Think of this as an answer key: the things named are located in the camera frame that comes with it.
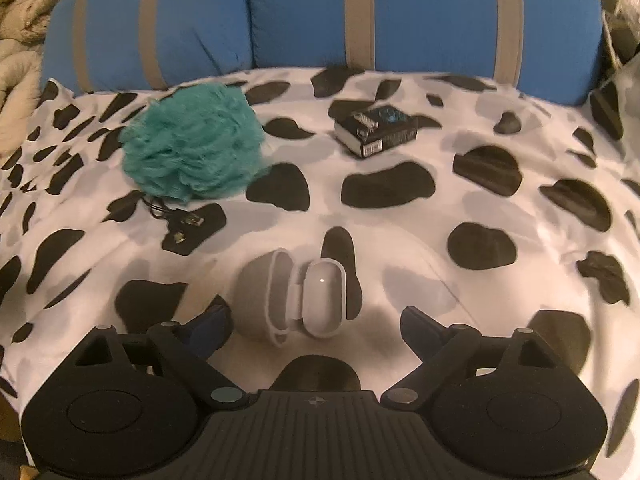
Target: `teal bath pouf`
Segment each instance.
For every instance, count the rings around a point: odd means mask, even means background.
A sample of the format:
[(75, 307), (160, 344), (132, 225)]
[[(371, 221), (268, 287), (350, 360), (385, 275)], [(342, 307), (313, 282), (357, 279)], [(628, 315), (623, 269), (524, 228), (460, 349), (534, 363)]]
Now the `teal bath pouf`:
[(263, 140), (240, 89), (199, 84), (152, 103), (122, 131), (122, 169), (152, 196), (224, 198), (263, 172)]

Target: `barcode sticker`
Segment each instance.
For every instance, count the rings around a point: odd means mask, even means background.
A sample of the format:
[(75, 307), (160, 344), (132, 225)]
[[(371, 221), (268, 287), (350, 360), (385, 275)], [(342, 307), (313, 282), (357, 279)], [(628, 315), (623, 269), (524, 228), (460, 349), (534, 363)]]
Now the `barcode sticker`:
[(362, 147), (362, 156), (373, 155), (374, 153), (382, 151), (382, 139), (366, 144)]

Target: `white blanket with black spots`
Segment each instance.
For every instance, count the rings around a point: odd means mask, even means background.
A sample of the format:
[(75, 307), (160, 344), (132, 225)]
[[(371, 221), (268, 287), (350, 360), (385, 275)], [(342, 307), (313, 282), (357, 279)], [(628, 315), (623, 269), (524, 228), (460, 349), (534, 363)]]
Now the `white blanket with black spots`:
[[(172, 91), (74, 98), (49, 82), (28, 140), (2, 167), (0, 387), (21, 412), (94, 325), (186, 322), (217, 294), (233, 307), (240, 270), (286, 248), (299, 264), (345, 263), (348, 320), (331, 339), (292, 332), (281, 348), (238, 327), (210, 362), (240, 387), (267, 388), (295, 358), (326, 356), (296, 366), (380, 394), (419, 363), (399, 334), (407, 305), (485, 335), (530, 326), (606, 410), (593, 472), (637, 480), (635, 71), (640, 58), (583, 110), (449, 75), (226, 76), (264, 125), (272, 168), (246, 193), (189, 204), (207, 228), (184, 245), (120, 169), (120, 130)], [(374, 102), (418, 116), (418, 138), (356, 160), (332, 137), (334, 117)]]

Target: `blue pillow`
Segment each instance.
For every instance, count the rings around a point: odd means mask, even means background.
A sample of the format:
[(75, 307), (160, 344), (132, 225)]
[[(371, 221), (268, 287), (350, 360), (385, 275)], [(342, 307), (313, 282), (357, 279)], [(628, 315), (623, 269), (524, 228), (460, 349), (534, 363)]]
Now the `blue pillow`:
[[(358, 30), (368, 19), (362, 3), (372, 2), (374, 59), (364, 68), (500, 80), (506, 66), (509, 77), (500, 82), (565, 105), (585, 100), (600, 69), (600, 0), (513, 0), (521, 9), (519, 22), (517, 16), (513, 21), (510, 0), (502, 7), (498, 2), (505, 0), (351, 1), (350, 12), (360, 5), (351, 15), (356, 46), (368, 30)], [(346, 56), (345, 0), (250, 0), (250, 9), (258, 67), (352, 64)], [(518, 38), (520, 57), (508, 59), (513, 53), (505, 56), (504, 47), (518, 45)]]
[(62, 0), (47, 31), (42, 84), (162, 89), (252, 65), (247, 0)]

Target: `open earbud case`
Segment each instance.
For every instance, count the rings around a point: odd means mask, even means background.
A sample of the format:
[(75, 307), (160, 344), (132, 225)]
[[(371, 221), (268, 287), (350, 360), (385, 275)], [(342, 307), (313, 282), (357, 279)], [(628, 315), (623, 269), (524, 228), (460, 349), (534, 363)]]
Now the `open earbud case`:
[(232, 301), (238, 333), (282, 346), (291, 330), (315, 338), (337, 334), (346, 320), (346, 273), (330, 258), (311, 261), (301, 283), (300, 266), (286, 249), (263, 254), (240, 272)]

